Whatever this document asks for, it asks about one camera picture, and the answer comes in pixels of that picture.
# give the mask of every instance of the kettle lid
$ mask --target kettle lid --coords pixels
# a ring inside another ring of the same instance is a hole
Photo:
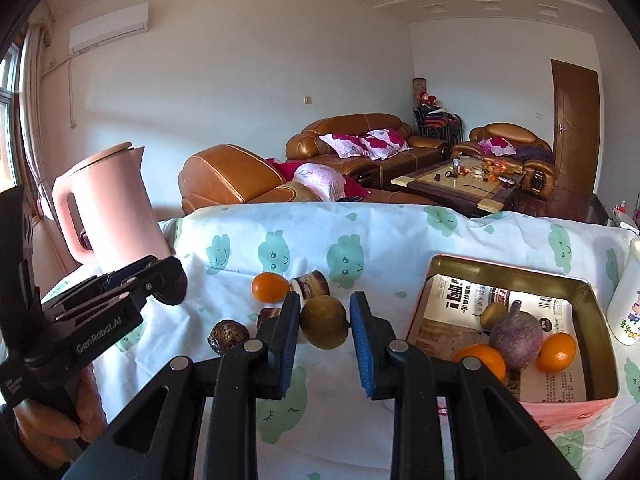
[[[115,155],[116,153],[119,153],[119,152],[124,152],[128,150],[131,146],[132,144],[129,141],[121,142],[120,144],[111,146],[106,150],[102,150],[101,152],[94,153],[93,155],[88,156],[85,160],[78,162],[74,167],[72,167],[69,171],[67,171],[66,174],[72,175],[77,171],[80,171],[86,168],[87,166],[95,164],[96,162],[100,162],[101,160],[103,160],[104,158],[107,158],[108,156]]]

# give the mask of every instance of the orange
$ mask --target orange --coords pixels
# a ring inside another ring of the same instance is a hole
[[[278,303],[284,300],[289,291],[289,282],[273,272],[258,274],[251,282],[254,298],[263,303]]]
[[[507,380],[507,365],[504,359],[495,348],[489,345],[475,344],[463,348],[454,357],[455,362],[460,362],[463,357],[473,356],[482,361],[482,364],[489,368],[501,383]]]
[[[550,335],[542,343],[536,358],[538,368],[549,374],[557,374],[574,362],[575,339],[565,332]]]

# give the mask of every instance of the newspaper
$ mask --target newspaper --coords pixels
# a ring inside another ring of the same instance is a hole
[[[459,350],[469,345],[488,343],[488,333],[480,326],[480,314],[493,302],[521,301],[521,310],[539,320],[545,338],[556,332],[567,332],[574,339],[576,337],[572,306],[567,300],[479,285],[443,275],[433,276],[424,290],[418,305],[418,312],[424,311],[424,315],[422,319],[414,319],[414,325],[419,322],[420,327],[416,341],[411,342],[432,357],[451,361]],[[573,363],[559,374],[542,372],[535,362],[522,370],[510,370],[507,387],[523,402],[587,400],[579,348]]]

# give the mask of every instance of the white bottle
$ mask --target white bottle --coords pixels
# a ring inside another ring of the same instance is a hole
[[[640,238],[629,244],[629,258],[607,308],[607,322],[622,344],[640,339]]]

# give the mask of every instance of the metal screw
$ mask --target metal screw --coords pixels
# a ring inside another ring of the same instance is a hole
[[[482,367],[482,363],[480,362],[480,359],[478,359],[477,357],[473,357],[471,355],[462,359],[462,365],[467,370],[471,370],[471,371],[479,370]]]
[[[183,355],[174,357],[173,359],[171,359],[169,366],[174,372],[179,372],[180,370],[184,370],[187,366],[189,366],[189,359],[187,359]]]
[[[244,350],[247,352],[259,352],[264,345],[259,339],[249,339],[249,341],[245,341],[242,346],[244,346]]]
[[[401,339],[394,339],[391,343],[389,343],[389,349],[392,352],[406,352],[409,349],[409,345],[406,341],[402,341]]]

